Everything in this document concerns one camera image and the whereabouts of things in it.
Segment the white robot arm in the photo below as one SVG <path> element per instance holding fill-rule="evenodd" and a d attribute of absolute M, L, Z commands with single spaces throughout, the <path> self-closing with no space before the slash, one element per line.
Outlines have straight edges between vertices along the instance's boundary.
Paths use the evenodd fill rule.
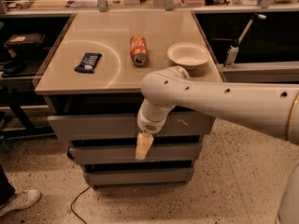
<path fill-rule="evenodd" d="M 146 75 L 141 83 L 144 101 L 137 116 L 137 125 L 144 133 L 159 133 L 168 114 L 181 106 L 212 118 L 225 120 L 245 131 L 253 130 L 275 139 L 276 144 L 292 145 L 297 148 L 299 142 L 298 85 L 246 84 L 246 83 L 204 83 L 189 81 L 183 68 L 167 68 Z M 275 217 L 267 223 L 298 224 L 298 163 L 290 175 L 278 174 L 285 189 L 281 192 Z M 223 194 L 213 202 L 202 201 L 200 207 L 194 207 L 193 215 L 216 213 L 221 210 L 237 211 L 241 207 L 228 204 L 228 194 Z"/>

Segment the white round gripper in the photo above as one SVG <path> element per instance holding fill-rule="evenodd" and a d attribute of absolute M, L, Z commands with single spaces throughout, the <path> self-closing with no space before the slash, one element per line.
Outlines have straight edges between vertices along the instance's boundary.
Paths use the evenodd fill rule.
<path fill-rule="evenodd" d="M 143 133 L 136 140 L 135 158 L 144 160 L 153 143 L 153 134 L 158 133 L 164 126 L 168 114 L 174 109 L 173 105 L 156 105 L 145 99 L 137 114 L 137 125 Z"/>

